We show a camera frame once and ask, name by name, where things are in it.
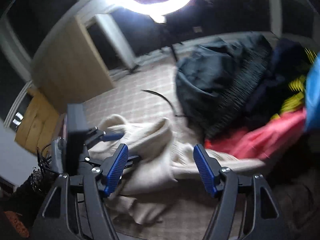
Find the cream knit sweater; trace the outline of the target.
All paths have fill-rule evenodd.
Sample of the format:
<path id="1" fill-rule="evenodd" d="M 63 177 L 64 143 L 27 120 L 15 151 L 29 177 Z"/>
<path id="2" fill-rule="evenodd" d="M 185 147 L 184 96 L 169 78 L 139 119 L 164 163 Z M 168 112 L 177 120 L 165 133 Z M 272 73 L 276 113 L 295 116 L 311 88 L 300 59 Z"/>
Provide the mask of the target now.
<path id="1" fill-rule="evenodd" d="M 169 119 L 131 123 L 123 116 L 105 117 L 98 128 L 106 132 L 123 132 L 116 141 L 100 142 L 89 150 L 93 159 L 111 157 L 120 144 L 138 155 L 137 166 L 126 171 L 120 188 L 104 200 L 113 218 L 127 215 L 137 224 L 150 224 L 177 198 L 174 188 L 180 181 L 199 180 L 193 159 L 193 146 L 178 140 Z"/>

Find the black ribbed garment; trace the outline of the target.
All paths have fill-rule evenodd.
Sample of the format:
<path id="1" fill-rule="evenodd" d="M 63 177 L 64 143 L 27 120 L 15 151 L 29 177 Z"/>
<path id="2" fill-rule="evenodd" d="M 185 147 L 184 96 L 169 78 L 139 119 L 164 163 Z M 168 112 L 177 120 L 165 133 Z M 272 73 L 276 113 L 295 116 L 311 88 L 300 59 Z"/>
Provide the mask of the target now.
<path id="1" fill-rule="evenodd" d="M 236 69 L 231 84 L 219 96 L 212 123 L 206 128 L 206 136 L 210 139 L 239 124 L 241 112 L 267 71 L 271 59 L 272 47 L 261 34 L 249 34 L 232 45 Z"/>

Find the yellow black striped garment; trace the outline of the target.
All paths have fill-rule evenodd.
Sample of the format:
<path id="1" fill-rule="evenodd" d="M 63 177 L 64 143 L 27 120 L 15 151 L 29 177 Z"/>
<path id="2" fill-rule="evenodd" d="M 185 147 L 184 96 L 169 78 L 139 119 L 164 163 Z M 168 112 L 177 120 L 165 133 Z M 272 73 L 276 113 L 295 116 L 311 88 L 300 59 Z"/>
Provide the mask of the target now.
<path id="1" fill-rule="evenodd" d="M 277 64 L 276 84 L 271 88 L 270 120 L 300 110 L 305 105 L 306 76 L 317 54 L 304 47 L 284 52 Z"/>

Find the dark teal jacket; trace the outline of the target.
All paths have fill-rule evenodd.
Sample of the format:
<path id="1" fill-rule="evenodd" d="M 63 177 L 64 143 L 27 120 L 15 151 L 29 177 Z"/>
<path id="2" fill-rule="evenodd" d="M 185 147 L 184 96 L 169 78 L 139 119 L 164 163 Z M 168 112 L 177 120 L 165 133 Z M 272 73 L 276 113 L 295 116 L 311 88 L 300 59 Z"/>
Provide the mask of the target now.
<path id="1" fill-rule="evenodd" d="M 231 86 L 245 48 L 223 40 L 198 45 L 177 63 L 176 95 L 185 116 L 204 132 L 213 130 L 217 107 Z"/>

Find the plaid bed sheet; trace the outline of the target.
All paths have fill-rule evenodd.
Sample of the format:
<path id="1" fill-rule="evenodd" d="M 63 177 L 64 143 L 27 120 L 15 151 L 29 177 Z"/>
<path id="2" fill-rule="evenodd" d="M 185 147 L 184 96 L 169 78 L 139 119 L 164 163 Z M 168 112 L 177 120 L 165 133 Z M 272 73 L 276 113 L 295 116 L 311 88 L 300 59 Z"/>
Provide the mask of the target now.
<path id="1" fill-rule="evenodd" d="M 133 74 L 115 69 L 115 88 L 83 104 L 89 126 L 97 126 L 111 114 L 119 114 L 129 122 L 168 118 L 181 142 L 201 142 L 201 130 L 183 115 L 176 96 L 175 76 L 176 62 L 172 56 L 144 64 Z"/>

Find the black tripod stand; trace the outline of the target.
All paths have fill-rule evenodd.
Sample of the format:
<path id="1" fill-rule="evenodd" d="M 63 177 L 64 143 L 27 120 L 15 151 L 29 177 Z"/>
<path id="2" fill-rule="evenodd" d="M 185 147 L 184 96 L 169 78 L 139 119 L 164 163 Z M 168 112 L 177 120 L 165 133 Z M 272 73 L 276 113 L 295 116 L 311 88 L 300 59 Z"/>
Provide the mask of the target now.
<path id="1" fill-rule="evenodd" d="M 170 31 L 170 28 L 167 24 L 167 18 L 163 15 L 151 15 L 150 18 L 153 20 L 155 25 L 157 25 L 159 31 L 160 51 L 163 51 L 164 47 L 169 47 L 175 62 L 178 62 L 179 58 L 176 53 L 176 49 L 174 48 L 176 35 L 174 35 L 172 31 Z"/>

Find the light wood wardrobe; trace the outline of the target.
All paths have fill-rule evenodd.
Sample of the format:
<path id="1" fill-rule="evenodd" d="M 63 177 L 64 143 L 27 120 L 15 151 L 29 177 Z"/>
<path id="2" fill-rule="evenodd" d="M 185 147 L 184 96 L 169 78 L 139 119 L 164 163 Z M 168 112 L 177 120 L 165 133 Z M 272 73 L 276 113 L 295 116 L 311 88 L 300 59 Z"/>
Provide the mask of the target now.
<path id="1" fill-rule="evenodd" d="M 50 42 L 31 77 L 59 113 L 65 113 L 69 103 L 83 103 L 114 88 L 106 64 L 76 17 Z"/>

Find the red pink garment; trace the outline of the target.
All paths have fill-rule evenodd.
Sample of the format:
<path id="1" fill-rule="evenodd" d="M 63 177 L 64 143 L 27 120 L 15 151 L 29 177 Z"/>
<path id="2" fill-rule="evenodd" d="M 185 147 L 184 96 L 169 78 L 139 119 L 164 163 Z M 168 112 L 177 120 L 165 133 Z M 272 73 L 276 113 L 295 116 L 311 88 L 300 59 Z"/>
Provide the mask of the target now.
<path id="1" fill-rule="evenodd" d="M 265 160 L 294 144 L 303 134 L 306 110 L 282 114 L 265 126 L 249 131 L 237 129 L 218 139 L 206 139 L 204 147 L 238 159 Z"/>

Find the blue garment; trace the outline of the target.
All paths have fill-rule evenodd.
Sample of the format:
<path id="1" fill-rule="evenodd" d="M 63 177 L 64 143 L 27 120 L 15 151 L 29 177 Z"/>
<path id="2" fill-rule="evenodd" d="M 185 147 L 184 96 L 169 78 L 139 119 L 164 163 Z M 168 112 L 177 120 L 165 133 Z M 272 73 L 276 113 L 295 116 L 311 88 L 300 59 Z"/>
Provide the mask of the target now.
<path id="1" fill-rule="evenodd" d="M 319 130 L 319 102 L 320 102 L 320 74 L 319 74 L 319 54 L 314 61 L 306 79 L 306 122 L 305 131 Z"/>

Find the pine wood headboard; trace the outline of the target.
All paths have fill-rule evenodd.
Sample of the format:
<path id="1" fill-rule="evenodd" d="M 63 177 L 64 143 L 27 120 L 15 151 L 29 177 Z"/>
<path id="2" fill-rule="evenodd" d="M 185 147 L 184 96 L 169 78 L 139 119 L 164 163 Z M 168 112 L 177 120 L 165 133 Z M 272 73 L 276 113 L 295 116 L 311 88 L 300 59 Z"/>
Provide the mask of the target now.
<path id="1" fill-rule="evenodd" d="M 17 129 L 15 142 L 35 155 L 51 142 L 60 115 L 39 90 L 28 88 L 27 95 L 32 100 Z"/>

